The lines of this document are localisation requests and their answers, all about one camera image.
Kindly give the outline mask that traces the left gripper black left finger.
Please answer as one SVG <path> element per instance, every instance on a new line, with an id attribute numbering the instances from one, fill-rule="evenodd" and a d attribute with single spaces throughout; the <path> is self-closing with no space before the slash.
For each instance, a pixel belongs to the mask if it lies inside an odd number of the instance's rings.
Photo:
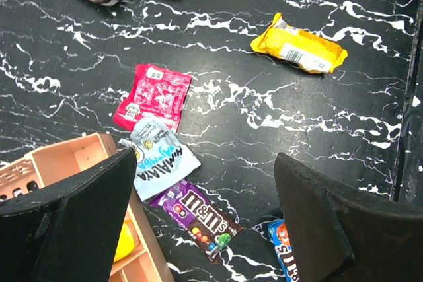
<path id="1" fill-rule="evenodd" d="M 132 149 L 1 203 L 2 281 L 108 281 L 136 168 Z"/>

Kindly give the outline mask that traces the blue M&M's packet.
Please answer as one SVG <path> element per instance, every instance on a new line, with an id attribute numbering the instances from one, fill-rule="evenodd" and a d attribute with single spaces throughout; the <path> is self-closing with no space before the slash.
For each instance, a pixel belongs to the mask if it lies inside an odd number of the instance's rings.
<path id="1" fill-rule="evenodd" d="M 268 236 L 274 244 L 274 251 L 282 267 L 285 280 L 288 282 L 299 282 L 300 277 L 298 268 L 293 255 L 285 220 L 278 219 L 272 221 L 268 225 Z"/>

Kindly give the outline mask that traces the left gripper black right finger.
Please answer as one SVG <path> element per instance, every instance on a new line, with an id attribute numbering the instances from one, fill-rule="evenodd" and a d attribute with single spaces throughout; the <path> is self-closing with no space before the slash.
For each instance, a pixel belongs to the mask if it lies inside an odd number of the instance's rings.
<path id="1" fill-rule="evenodd" d="M 274 179 L 301 281 L 422 280 L 422 208 L 360 191 L 285 153 Z"/>

